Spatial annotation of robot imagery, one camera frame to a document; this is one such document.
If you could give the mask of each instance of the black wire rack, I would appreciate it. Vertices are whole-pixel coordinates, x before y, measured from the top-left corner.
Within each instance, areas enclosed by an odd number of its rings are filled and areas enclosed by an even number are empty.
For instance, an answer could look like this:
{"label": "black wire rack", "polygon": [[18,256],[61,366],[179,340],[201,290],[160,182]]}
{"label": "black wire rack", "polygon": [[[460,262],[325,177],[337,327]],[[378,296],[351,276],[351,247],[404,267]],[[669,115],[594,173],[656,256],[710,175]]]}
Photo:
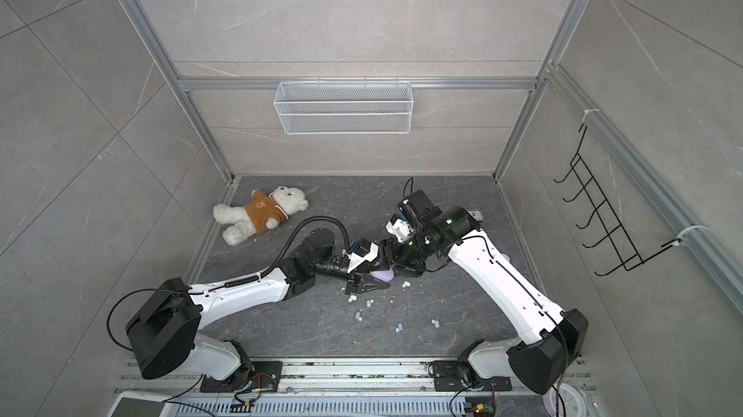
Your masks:
{"label": "black wire rack", "polygon": [[[595,216],[598,216],[599,221],[601,222],[601,226],[603,227],[604,232],[606,233],[606,235],[604,235],[600,240],[598,240],[597,242],[595,242],[593,245],[586,246],[585,244],[583,244],[583,247],[586,247],[586,248],[596,247],[602,241],[604,241],[605,239],[608,239],[611,242],[611,246],[614,248],[614,252],[617,254],[617,257],[621,261],[621,263],[619,263],[616,267],[612,268],[610,271],[608,271],[606,273],[598,273],[596,271],[594,273],[596,273],[596,275],[598,275],[598,276],[607,276],[609,273],[613,273],[614,271],[618,270],[619,268],[624,268],[625,271],[629,272],[630,270],[634,270],[637,267],[641,266],[642,264],[648,262],[650,259],[652,259],[653,257],[657,256],[658,254],[662,254],[665,251],[669,250],[670,248],[677,246],[678,243],[681,240],[679,238],[674,238],[671,241],[669,241],[669,242],[664,243],[663,245],[661,245],[661,249],[658,252],[656,252],[655,254],[653,254],[653,255],[651,255],[649,257],[643,257],[642,255],[640,255],[640,252],[637,250],[637,247],[635,246],[635,243],[632,241],[632,238],[629,236],[629,233],[627,233],[627,229],[624,227],[624,224],[622,223],[622,221],[618,217],[617,213],[615,212],[614,207],[611,205],[611,202],[606,197],[606,194],[604,193],[603,189],[601,188],[601,185],[599,184],[598,180],[596,180],[596,177],[594,176],[593,172],[591,172],[591,169],[589,168],[589,165],[583,160],[583,157],[580,155],[580,147],[583,144],[583,138],[585,138],[585,124],[582,124],[580,126],[580,128],[578,129],[578,132],[579,133],[582,133],[582,134],[581,134],[581,137],[580,137],[580,142],[578,143],[578,147],[577,147],[577,149],[575,151],[575,155],[570,160],[570,170],[568,171],[567,175],[565,175],[565,177],[562,178],[562,180],[553,180],[553,181],[555,183],[562,183],[563,181],[567,180],[568,177],[571,174],[572,175],[575,175],[575,178],[578,179],[578,182],[581,185],[580,191],[578,191],[578,193],[575,196],[573,196],[571,199],[562,198],[562,200],[565,201],[565,202],[575,201],[578,198],[578,196],[580,196],[582,193],[585,192],[585,195],[588,197],[588,199],[589,199],[589,201],[591,203],[591,207],[593,208],[593,212],[591,212],[591,216],[589,217],[589,221],[587,221],[585,223],[585,225],[583,225],[582,227],[580,225],[578,225],[578,224],[576,224],[575,226],[578,227],[578,228],[580,228],[581,230],[584,230],[585,228],[588,228],[588,226],[591,224],[591,221],[594,219],[594,217]],[[578,172],[575,170],[575,167],[579,163],[581,163],[585,167],[585,169],[588,171],[589,177],[590,177],[588,180],[585,180],[584,181],[580,177],[580,175],[578,175]],[[598,188],[599,192],[601,193],[601,199],[600,199],[600,201],[598,201],[598,204],[596,204],[596,201],[591,197],[591,194],[589,193],[589,190],[588,190],[588,186],[591,183],[591,181],[594,182],[594,184],[596,185],[596,188]],[[608,226],[606,226],[606,222],[604,222],[604,218],[601,217],[601,213],[599,212],[599,209],[601,207],[609,208],[610,211],[611,211],[611,213],[614,215],[614,218],[616,219],[616,221],[619,222],[618,225],[616,227],[612,228],[611,230],[608,229]],[[624,237],[625,237],[625,239],[627,239],[627,241],[629,242],[629,244],[632,245],[632,251],[633,252],[632,252],[632,254],[627,259],[625,259],[622,256],[622,254],[619,252],[619,249],[617,248],[617,244],[614,241],[614,239],[612,238],[612,235],[621,236],[622,233],[624,234]],[[637,261],[639,261],[639,262],[637,262],[634,265],[629,265],[628,266],[628,263],[630,263],[632,261],[635,261],[635,259],[637,259]]]}

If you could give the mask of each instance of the white wire basket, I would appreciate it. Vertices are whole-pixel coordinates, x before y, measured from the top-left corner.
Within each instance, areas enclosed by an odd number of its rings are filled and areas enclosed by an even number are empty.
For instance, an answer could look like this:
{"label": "white wire basket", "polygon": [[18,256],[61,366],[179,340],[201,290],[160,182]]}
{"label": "white wire basket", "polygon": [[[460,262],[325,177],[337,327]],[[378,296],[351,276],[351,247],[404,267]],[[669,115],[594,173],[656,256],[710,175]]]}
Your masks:
{"label": "white wire basket", "polygon": [[398,81],[282,82],[274,106],[287,134],[409,133],[413,87]]}

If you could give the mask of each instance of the teddy bear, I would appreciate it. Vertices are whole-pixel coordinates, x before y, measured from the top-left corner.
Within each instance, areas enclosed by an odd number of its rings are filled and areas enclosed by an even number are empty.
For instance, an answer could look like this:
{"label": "teddy bear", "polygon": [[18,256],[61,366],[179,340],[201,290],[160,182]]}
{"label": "teddy bear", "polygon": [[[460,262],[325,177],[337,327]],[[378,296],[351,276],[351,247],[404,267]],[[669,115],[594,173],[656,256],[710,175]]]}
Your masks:
{"label": "teddy bear", "polygon": [[231,208],[226,204],[214,207],[214,219],[220,224],[233,224],[222,236],[230,246],[236,246],[250,236],[272,230],[284,219],[305,210],[309,203],[299,188],[278,187],[266,196],[260,189],[251,193],[253,202]]}

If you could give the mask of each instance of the cable tie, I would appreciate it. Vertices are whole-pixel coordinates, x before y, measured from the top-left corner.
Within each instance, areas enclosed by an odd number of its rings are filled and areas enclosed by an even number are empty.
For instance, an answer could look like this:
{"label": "cable tie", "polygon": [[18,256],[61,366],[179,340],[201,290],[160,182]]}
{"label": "cable tie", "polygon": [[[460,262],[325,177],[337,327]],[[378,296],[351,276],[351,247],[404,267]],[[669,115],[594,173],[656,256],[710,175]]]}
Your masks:
{"label": "cable tie", "polygon": [[690,225],[686,228],[684,228],[682,231],[676,235],[676,240],[671,243],[673,246],[678,246],[681,244],[681,237],[688,231],[694,230],[695,228],[704,228],[705,230],[709,230],[705,225]]}
{"label": "cable tie", "polygon": [[589,112],[599,112],[601,109],[586,109],[583,111],[583,118],[581,120],[581,124],[585,124],[585,116],[589,114]]}

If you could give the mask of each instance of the brown sweater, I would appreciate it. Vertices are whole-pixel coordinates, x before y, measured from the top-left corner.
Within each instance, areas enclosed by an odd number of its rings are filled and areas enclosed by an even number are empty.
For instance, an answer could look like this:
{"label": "brown sweater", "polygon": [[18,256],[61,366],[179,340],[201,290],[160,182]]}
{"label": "brown sweater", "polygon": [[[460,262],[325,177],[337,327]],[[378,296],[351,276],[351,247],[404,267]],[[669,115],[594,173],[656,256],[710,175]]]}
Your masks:
{"label": "brown sweater", "polygon": [[266,196],[260,189],[256,189],[253,193],[253,202],[245,205],[245,212],[253,222],[257,234],[268,230],[266,222],[269,218],[275,218],[280,224],[286,218],[284,210],[276,202],[276,199]]}

